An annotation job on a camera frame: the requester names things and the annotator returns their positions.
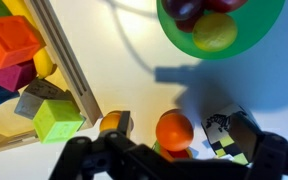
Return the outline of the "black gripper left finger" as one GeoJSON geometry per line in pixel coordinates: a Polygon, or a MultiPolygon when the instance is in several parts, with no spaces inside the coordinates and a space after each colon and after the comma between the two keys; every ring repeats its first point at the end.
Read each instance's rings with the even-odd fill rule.
{"type": "Polygon", "coordinates": [[[131,117],[130,117],[130,112],[129,111],[122,111],[119,124],[117,127],[117,130],[125,135],[126,137],[130,136],[131,132],[131,117]]]}

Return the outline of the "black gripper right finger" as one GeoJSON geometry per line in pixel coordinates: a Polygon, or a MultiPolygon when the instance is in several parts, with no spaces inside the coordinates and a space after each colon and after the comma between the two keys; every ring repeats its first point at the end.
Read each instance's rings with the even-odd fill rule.
{"type": "Polygon", "coordinates": [[[258,126],[244,112],[236,112],[230,116],[229,135],[251,162],[256,152],[257,139],[262,135],[258,126]]]}

